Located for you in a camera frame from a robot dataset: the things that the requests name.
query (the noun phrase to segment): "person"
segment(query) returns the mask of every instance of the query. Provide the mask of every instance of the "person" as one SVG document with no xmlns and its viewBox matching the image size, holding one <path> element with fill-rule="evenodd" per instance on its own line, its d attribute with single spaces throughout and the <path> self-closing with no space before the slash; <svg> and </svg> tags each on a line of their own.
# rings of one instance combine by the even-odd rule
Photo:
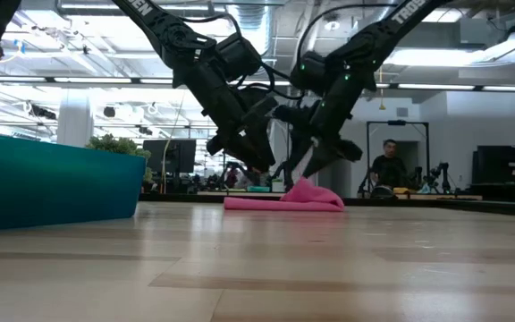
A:
<svg viewBox="0 0 515 322">
<path fill-rule="evenodd" d="M 384 153 L 373 161 L 371 167 L 371 180 L 376 185 L 391 188 L 401 187 L 407 174 L 407 169 L 402 160 L 396 156 L 397 142 L 388 139 L 383 144 Z"/>
<path fill-rule="evenodd" d="M 236 183 L 235 189 L 247 189 L 249 186 L 264 186 L 268 173 L 262 174 L 255 167 L 248 165 L 248 171 L 243 171 L 243 176 Z"/>
<path fill-rule="evenodd" d="M 236 185 L 236 182 L 238 182 L 238 169 L 232 168 L 226 175 L 225 185 L 232 189 Z"/>
</svg>

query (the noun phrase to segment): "ceiling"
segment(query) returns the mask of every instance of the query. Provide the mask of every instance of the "ceiling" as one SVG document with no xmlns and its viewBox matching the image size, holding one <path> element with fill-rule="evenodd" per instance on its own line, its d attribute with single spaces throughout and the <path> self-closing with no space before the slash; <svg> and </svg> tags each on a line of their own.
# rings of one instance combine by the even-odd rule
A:
<svg viewBox="0 0 515 322">
<path fill-rule="evenodd" d="M 242 32 L 262 53 L 264 61 L 289 73 L 294 64 L 298 39 L 311 18 L 323 10 L 349 1 L 279 1 L 232 0 L 164 4 L 172 13 L 188 17 L 207 17 L 210 11 L 227 11 L 238 18 Z M 359 28 L 380 13 L 381 9 L 345 9 L 332 16 L 334 30 L 326 29 L 323 19 L 306 38 L 305 48 L 326 55 L 345 44 Z M 435 10 L 401 43 L 402 49 L 427 50 L 492 47 L 505 37 L 505 30 L 515 23 L 515 3 L 453 2 Z M 196 32 L 218 40 L 234 32 L 228 21 L 218 20 L 190 25 Z M 46 77 L 127 77 L 172 78 L 172 71 L 156 55 L 142 31 L 108 0 L 23 0 L 21 9 L 8 25 L 2 40 L 5 52 L 0 75 Z M 515 62 L 470 66 L 403 65 L 391 56 L 376 78 L 381 82 L 435 84 L 515 84 Z M 429 56 L 442 58 L 441 52 Z M 453 62 L 454 53 L 444 61 Z M 265 80 L 262 73 L 254 79 Z M 193 138 L 200 140 L 200 156 L 204 156 L 204 140 L 214 136 L 213 123 L 203 116 L 196 99 L 185 89 L 116 88 L 88 86 L 95 110 L 95 134 L 112 133 L 138 142 L 148 138 Z M 56 125 L 26 112 L 26 102 L 59 115 L 63 91 L 60 86 L 46 84 L 18 86 L 0 83 L 0 126 L 4 134 L 54 141 Z M 386 97 L 411 97 L 415 103 L 434 95 L 433 91 L 386 90 Z M 116 117 L 104 116 L 106 106 L 116 108 Z M 10 123 L 44 123 L 45 126 Z M 133 124 L 153 129 L 153 135 L 139 133 Z"/>
</svg>

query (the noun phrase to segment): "man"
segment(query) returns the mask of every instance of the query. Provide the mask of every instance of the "man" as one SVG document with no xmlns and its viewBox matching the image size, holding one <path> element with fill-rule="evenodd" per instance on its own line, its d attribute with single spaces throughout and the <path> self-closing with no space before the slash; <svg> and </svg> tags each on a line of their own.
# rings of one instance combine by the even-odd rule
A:
<svg viewBox="0 0 515 322">
<path fill-rule="evenodd" d="M 391 188 L 401 187 L 407 175 L 404 163 L 396 155 L 397 142 L 388 139 L 383 144 L 384 154 L 377 157 L 371 168 L 371 179 L 377 185 L 389 186 Z"/>
</svg>

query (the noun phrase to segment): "computer monitor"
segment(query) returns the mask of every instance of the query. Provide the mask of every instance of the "computer monitor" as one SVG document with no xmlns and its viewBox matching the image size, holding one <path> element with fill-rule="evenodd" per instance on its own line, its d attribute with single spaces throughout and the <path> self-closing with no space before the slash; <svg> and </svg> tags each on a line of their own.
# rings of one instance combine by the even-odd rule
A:
<svg viewBox="0 0 515 322">
<path fill-rule="evenodd" d="M 145 140 L 143 143 L 143 148 L 151 153 L 147 166 L 154 172 L 162 172 L 162 156 L 167 142 L 168 140 Z M 195 157 L 195 140 L 171 140 L 166 150 L 165 170 L 175 174 L 193 173 Z"/>
</svg>

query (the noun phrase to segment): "black t-shirt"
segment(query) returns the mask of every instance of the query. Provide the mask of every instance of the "black t-shirt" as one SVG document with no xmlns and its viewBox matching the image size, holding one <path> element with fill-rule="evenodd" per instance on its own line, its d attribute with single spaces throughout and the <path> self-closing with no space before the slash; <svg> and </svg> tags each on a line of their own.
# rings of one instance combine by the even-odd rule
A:
<svg viewBox="0 0 515 322">
<path fill-rule="evenodd" d="M 401 187 L 404 184 L 407 169 L 398 157 L 380 156 L 373 161 L 371 172 L 378 174 L 378 184 Z"/>
</svg>

